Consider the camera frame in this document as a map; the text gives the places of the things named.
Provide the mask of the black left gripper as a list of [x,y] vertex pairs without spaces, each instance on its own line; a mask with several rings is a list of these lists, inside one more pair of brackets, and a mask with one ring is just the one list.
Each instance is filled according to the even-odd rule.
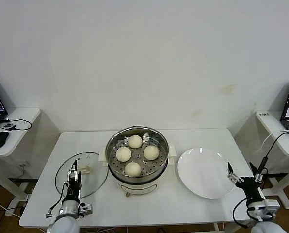
[[78,171],[78,162],[77,160],[71,166],[71,169],[68,172],[68,189],[67,195],[68,196],[78,196],[82,187],[82,172]]

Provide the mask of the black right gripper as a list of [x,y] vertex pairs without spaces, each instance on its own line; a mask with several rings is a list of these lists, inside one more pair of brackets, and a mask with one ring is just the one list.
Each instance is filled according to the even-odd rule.
[[238,188],[242,189],[247,198],[261,198],[259,191],[260,183],[262,182],[262,171],[265,168],[265,163],[261,162],[259,167],[255,167],[251,162],[249,163],[254,177],[239,177],[234,173],[232,165],[227,163],[227,177]]

